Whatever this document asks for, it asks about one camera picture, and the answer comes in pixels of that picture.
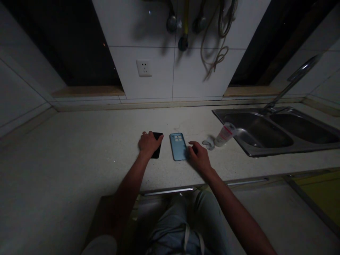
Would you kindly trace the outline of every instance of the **person's left hand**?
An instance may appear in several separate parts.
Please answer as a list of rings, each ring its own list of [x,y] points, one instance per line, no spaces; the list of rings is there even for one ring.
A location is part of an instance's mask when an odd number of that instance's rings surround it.
[[[162,143],[163,138],[164,135],[161,135],[158,140],[156,140],[152,131],[149,131],[149,134],[144,131],[141,139],[138,142],[141,153],[146,153],[148,156],[151,157],[155,150],[157,150]]]

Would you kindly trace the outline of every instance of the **power socket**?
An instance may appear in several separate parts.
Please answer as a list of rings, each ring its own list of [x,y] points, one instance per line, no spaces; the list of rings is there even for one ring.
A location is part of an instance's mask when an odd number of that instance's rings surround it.
[[[151,77],[150,59],[136,60],[138,74],[140,77]]]

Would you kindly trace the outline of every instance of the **stainless steel sink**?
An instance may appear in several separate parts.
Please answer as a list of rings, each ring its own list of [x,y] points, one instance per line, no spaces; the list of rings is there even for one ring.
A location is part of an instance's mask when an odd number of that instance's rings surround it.
[[[238,129],[235,140],[250,157],[311,152],[340,148],[340,131],[293,108],[278,107],[262,115],[262,109],[217,109],[224,124]]]

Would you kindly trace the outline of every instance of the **forearm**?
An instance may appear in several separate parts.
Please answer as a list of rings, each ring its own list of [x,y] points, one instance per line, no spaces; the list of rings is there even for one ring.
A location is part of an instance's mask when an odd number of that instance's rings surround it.
[[[245,252],[249,254],[276,254],[260,226],[249,214],[215,170],[205,176],[230,227]]]
[[[139,194],[146,166],[151,155],[140,152],[135,163],[119,185],[111,208],[107,211],[111,218],[112,235],[118,241],[123,233],[126,223]]]

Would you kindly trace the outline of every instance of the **blue phone case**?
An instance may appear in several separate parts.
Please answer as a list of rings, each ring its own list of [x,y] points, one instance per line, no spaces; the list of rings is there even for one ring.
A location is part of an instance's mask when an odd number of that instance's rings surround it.
[[[182,133],[170,134],[170,142],[172,155],[175,161],[187,160],[187,146],[185,145],[184,137]]]

